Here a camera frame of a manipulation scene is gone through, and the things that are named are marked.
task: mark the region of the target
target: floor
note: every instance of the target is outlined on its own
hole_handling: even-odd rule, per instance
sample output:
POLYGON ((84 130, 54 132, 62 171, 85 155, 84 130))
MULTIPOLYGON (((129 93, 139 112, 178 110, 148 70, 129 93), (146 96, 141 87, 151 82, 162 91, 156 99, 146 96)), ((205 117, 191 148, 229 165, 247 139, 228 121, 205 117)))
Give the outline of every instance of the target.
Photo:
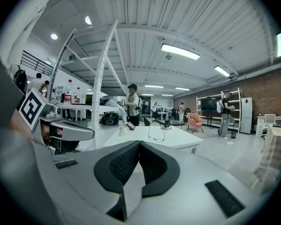
MULTIPOLYGON (((90 121, 79 121, 81 125, 90 127, 90 121)), ((100 125, 102 135, 100 136, 100 144, 104 144, 121 125, 107 126, 100 125)), ((152 126, 159 126, 158 123, 152 123, 152 126)), ((192 129, 187 131, 187 127, 183 126, 182 130, 192 133, 192 129)), ((217 127, 203 126, 203 133, 201 130, 195 130, 193 135, 203 139, 200 146, 197 147, 196 154, 206 157, 218 164, 220 167, 231 173, 249 189, 256 181, 253 171, 261 161, 261 150, 264 145, 264 140, 255 134, 241 134, 237 133, 235 139, 231 139, 231 133, 227 133, 228 140, 221 139, 217 136, 217 127)), ((93 142, 81 141, 80 150, 92 150, 93 142)), ((131 178, 124 186, 124 193, 126 199, 126 208, 128 216, 136 208, 141 200, 141 188, 145 185, 143 172, 141 166, 138 164, 135 168, 131 178)), ((258 185, 253 192, 260 194, 261 187, 258 185)))

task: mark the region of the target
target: ceiling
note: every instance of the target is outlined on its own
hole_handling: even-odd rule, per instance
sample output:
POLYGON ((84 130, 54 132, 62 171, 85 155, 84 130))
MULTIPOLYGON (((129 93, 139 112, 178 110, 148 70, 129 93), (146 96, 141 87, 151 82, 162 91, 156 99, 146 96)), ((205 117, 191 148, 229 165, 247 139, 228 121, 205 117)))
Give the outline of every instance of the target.
MULTIPOLYGON (((195 92, 230 82, 214 67, 219 65, 237 79, 253 69, 270 66, 275 59, 275 37, 269 17, 257 0, 50 0, 33 33, 59 53, 71 31, 89 27, 70 47, 96 70, 108 29, 118 19, 117 33, 129 83, 139 93, 154 95, 195 92), (56 33, 58 40, 50 35, 56 33), (200 55, 192 60, 161 51, 163 43, 200 55), (146 88, 159 85, 163 89, 146 88)), ((108 56, 121 82, 127 84, 115 41, 108 56)), ((63 68, 94 83, 95 74, 80 61, 63 68)), ((120 91, 106 68, 102 91, 120 91)))

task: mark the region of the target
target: fluorescent light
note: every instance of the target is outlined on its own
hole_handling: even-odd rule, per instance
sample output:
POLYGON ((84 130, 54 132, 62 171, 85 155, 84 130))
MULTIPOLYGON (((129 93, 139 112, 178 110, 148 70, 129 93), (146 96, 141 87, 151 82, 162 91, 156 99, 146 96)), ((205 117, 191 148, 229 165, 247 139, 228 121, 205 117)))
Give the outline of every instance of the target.
POLYGON ((195 59, 195 60, 197 60, 200 57, 200 55, 195 54, 193 52, 187 51, 187 50, 182 49, 182 48, 174 47, 174 46, 171 46, 171 45, 166 45, 166 44, 162 45, 161 50, 165 51, 165 52, 169 52, 169 53, 176 53, 176 54, 179 54, 179 55, 182 55, 182 56, 185 56, 185 57, 188 57, 188 58, 192 58, 192 59, 195 59))
POLYGON ((227 73, 224 69, 222 69, 222 68, 219 67, 219 66, 216 66, 216 67, 215 67, 215 70, 218 71, 218 72, 220 72, 221 74, 223 74, 223 75, 226 76, 226 77, 229 77, 229 76, 230 76, 229 73, 227 73))
POLYGON ((89 25, 92 24, 92 22, 91 22, 90 19, 89 19, 89 16, 87 16, 87 17, 85 18, 85 22, 86 22, 87 24, 89 24, 89 25))
POLYGON ((58 38, 58 36, 57 36, 55 33, 52 33, 52 34, 51 34, 51 38, 52 38, 53 40, 56 40, 56 39, 58 38))
POLYGON ((277 57, 281 56, 281 33, 277 35, 277 57))
POLYGON ((189 91, 189 89, 188 89, 188 88, 176 88, 176 89, 189 91))
POLYGON ((147 88, 163 88, 163 86, 145 85, 147 88))

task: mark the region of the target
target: eyeglasses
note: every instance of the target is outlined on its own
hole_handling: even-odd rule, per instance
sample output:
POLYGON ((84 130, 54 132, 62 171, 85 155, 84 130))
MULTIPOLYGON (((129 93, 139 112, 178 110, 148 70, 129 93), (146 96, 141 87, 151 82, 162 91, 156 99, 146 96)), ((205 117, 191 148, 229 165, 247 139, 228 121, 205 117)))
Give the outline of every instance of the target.
POLYGON ((151 136, 150 136, 150 127, 151 127, 151 125, 149 126, 148 139, 151 140, 151 141, 163 142, 163 141, 164 141, 164 130, 163 130, 163 139, 154 138, 154 137, 151 137, 151 136))

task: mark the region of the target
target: white refrigerator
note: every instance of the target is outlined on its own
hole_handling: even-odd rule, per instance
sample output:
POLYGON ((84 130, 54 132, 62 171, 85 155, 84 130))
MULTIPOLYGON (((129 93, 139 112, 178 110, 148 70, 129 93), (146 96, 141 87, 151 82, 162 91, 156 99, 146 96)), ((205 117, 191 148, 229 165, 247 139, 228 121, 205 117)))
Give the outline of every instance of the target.
POLYGON ((241 133, 251 133, 252 127, 252 111, 253 103, 251 97, 245 97, 241 99, 241 124, 240 132, 241 133))

